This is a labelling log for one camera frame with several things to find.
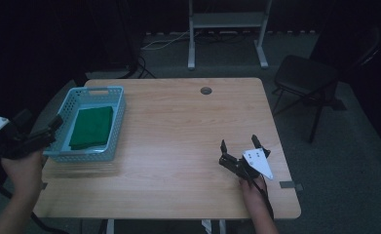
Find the green cloth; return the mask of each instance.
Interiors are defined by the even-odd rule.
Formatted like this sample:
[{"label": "green cloth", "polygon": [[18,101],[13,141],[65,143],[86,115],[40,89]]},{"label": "green cloth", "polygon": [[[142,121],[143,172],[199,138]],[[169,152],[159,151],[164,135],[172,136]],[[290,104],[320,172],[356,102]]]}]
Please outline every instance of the green cloth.
[{"label": "green cloth", "polygon": [[69,146],[72,150],[104,145],[111,131],[113,110],[111,106],[78,111]]}]

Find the black chair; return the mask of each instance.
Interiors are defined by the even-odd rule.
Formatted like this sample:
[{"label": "black chair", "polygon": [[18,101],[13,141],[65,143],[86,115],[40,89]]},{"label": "black chair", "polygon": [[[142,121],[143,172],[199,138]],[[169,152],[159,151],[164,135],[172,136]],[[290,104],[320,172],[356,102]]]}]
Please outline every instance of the black chair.
[{"label": "black chair", "polygon": [[[334,67],[307,58],[287,56],[275,76],[277,89],[273,94],[277,91],[280,93],[272,110],[273,116],[299,102],[315,105],[317,113],[309,137],[309,141],[312,142],[324,106],[346,109],[342,101],[335,98],[335,90],[340,78],[348,76],[371,60],[378,52],[379,41],[380,31],[376,26],[349,38],[346,43],[346,52],[342,52],[342,56],[336,58],[340,60],[342,67]],[[299,99],[276,112],[284,92],[295,94],[299,96]]]}]

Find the metal stand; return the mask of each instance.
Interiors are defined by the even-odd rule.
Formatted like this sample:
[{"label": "metal stand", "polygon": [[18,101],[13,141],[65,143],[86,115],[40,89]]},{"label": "metal stand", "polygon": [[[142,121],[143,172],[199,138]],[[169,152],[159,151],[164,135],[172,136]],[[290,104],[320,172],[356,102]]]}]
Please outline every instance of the metal stand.
[{"label": "metal stand", "polygon": [[262,43],[266,32],[266,25],[268,22],[271,5],[272,0],[267,0],[264,12],[194,14],[193,0],[189,0],[189,70],[194,70],[196,67],[194,29],[219,27],[260,27],[259,38],[254,41],[254,47],[256,48],[257,55],[259,57],[260,66],[262,68],[269,67],[263,52]]}]

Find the chair leg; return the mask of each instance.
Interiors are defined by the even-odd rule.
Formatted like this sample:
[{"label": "chair leg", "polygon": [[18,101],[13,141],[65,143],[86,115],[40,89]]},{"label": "chair leg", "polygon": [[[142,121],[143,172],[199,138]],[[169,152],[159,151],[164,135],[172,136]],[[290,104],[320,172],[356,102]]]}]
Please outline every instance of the chair leg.
[{"label": "chair leg", "polygon": [[284,90],[281,90],[281,93],[279,94],[278,99],[276,100],[276,104],[273,106],[272,114],[275,114],[276,107],[278,107],[279,101],[281,100],[281,97],[282,97],[283,94],[284,94]]},{"label": "chair leg", "polygon": [[317,126],[318,126],[318,123],[319,123],[319,120],[321,118],[321,114],[322,114],[322,110],[324,108],[324,105],[323,104],[320,104],[318,106],[318,110],[317,110],[317,114],[315,116],[315,120],[314,120],[314,125],[312,126],[312,131],[311,131],[311,135],[309,136],[309,142],[312,143],[314,141],[314,138],[315,138],[315,132],[317,130]]}]

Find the basket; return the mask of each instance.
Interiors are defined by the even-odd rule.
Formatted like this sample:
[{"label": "basket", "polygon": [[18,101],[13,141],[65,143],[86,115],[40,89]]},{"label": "basket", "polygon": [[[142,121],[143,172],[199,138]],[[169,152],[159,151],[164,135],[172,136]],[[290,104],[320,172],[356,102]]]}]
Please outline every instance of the basket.
[{"label": "basket", "polygon": [[[82,150],[71,150],[69,141],[75,126],[78,110],[111,106],[113,118],[106,145]],[[45,149],[44,154],[56,162],[92,162],[114,159],[118,136],[123,122],[126,101],[122,86],[73,88],[69,90],[58,114],[63,123],[56,131],[56,141]]]}]

